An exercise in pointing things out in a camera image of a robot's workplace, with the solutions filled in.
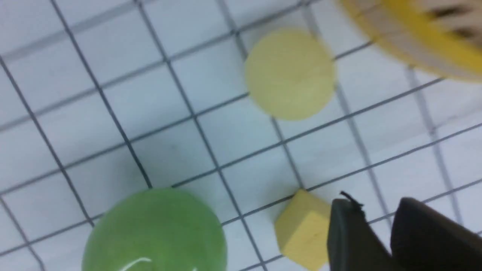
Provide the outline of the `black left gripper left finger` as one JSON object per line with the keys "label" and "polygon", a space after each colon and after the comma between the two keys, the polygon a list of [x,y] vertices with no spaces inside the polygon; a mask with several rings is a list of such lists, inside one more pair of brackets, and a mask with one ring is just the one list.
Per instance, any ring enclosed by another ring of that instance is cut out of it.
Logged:
{"label": "black left gripper left finger", "polygon": [[346,192],[333,199],[327,238],[331,271],[392,271],[394,261],[366,220],[363,204]]}

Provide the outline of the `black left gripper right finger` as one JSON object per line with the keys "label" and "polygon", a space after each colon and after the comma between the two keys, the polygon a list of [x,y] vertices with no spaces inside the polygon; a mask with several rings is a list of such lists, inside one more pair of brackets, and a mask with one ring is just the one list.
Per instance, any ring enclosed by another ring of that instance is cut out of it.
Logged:
{"label": "black left gripper right finger", "polygon": [[395,212],[390,248],[407,271],[480,271],[482,239],[417,199],[404,197]]}

